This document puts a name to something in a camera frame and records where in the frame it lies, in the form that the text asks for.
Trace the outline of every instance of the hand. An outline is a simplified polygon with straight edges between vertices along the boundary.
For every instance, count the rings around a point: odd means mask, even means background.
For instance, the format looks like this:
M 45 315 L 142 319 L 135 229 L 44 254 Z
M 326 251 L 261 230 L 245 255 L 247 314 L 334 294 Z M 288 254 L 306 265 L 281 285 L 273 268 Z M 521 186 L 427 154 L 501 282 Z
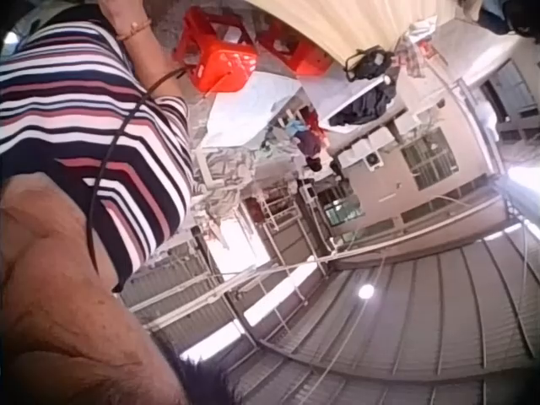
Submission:
M 118 35 L 128 34 L 132 24 L 142 24 L 148 19 L 143 0 L 98 0 L 101 12 Z

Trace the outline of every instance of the black cable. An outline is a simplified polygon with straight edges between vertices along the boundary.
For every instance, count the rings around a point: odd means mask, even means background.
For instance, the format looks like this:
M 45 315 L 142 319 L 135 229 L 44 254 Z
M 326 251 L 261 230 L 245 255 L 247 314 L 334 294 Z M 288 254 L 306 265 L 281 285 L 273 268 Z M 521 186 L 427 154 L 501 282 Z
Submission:
M 105 154 L 105 157 L 101 160 L 100 164 L 100 170 L 98 172 L 98 175 L 95 178 L 94 187 L 92 188 L 92 197 L 90 198 L 90 205 L 88 210 L 88 215 L 86 216 L 86 244 L 88 247 L 88 252 L 90 254 L 90 259 L 92 260 L 92 264 L 94 265 L 95 271 L 99 274 L 100 270 L 98 269 L 98 263 L 95 258 L 95 246 L 94 246 L 94 234 L 92 233 L 92 229 L 94 228 L 94 211 L 95 211 L 95 204 L 98 196 L 98 191 L 100 189 L 100 182 L 103 178 L 103 175 L 105 174 L 105 170 L 107 167 L 107 163 L 111 159 L 112 151 L 114 150 L 116 144 L 118 143 L 118 139 L 123 135 L 124 131 L 126 130 L 127 125 L 129 122 L 135 117 L 135 114 L 138 113 L 139 109 L 143 104 L 152 96 L 152 93 L 165 81 L 169 80 L 170 78 L 173 78 L 176 76 L 176 78 L 181 78 L 186 73 L 186 69 L 184 67 L 178 68 L 176 70 L 173 70 L 170 73 L 167 73 L 164 77 L 162 77 L 160 80 L 158 80 L 155 84 L 153 84 L 146 94 L 141 97 L 141 100 L 133 107 L 133 109 L 129 112 L 127 117 L 124 119 L 122 124 L 120 125 L 120 128 L 115 133 L 114 138 L 112 139 L 111 144 L 109 145 L 109 148 L 107 149 L 107 152 Z

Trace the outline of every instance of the striped shirt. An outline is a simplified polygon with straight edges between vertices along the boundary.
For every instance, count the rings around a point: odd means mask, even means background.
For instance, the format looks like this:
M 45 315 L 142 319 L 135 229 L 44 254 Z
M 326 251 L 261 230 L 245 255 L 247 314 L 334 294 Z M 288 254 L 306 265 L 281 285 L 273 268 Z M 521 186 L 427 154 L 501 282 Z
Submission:
M 0 63 L 1 179 L 44 173 L 87 213 L 106 150 L 144 95 L 125 53 L 91 23 L 56 24 Z M 145 103 L 120 136 L 100 181 L 94 229 L 120 280 L 179 228 L 192 161 L 186 103 Z

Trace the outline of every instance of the red plastic stool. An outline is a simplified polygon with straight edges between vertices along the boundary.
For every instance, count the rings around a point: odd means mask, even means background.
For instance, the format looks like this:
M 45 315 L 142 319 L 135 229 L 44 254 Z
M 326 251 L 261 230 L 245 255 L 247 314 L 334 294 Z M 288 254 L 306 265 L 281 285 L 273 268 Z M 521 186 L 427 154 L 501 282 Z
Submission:
M 256 39 L 299 76 L 321 76 L 332 65 L 327 53 L 278 19 L 272 18 L 268 30 Z M 276 48 L 277 41 L 282 49 Z
M 204 13 L 199 7 L 191 7 L 184 16 L 184 24 L 173 58 L 186 65 L 195 87 L 203 93 L 242 89 L 257 67 L 257 51 L 241 18 Z M 221 40 L 212 24 L 235 27 L 240 37 L 236 42 Z M 198 57 L 196 64 L 187 60 L 193 55 Z

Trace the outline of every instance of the skin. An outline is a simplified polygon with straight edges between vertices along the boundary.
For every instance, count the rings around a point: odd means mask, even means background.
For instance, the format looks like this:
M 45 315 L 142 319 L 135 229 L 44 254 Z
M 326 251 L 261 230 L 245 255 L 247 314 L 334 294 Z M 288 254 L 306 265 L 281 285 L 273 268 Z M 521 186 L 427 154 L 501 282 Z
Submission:
M 118 34 L 147 19 L 142 0 L 100 0 L 100 7 Z M 126 47 L 145 87 L 171 70 L 150 29 Z M 172 79 L 155 95 L 181 91 Z M 147 394 L 139 398 L 145 403 L 186 403 L 149 335 L 111 294 L 116 272 L 96 234 L 100 273 L 94 270 L 85 215 L 62 190 L 43 174 L 15 176 L 3 185 L 0 221 L 2 374 L 8 381 L 17 381 L 37 404 L 73 403 L 104 382 L 135 386 Z

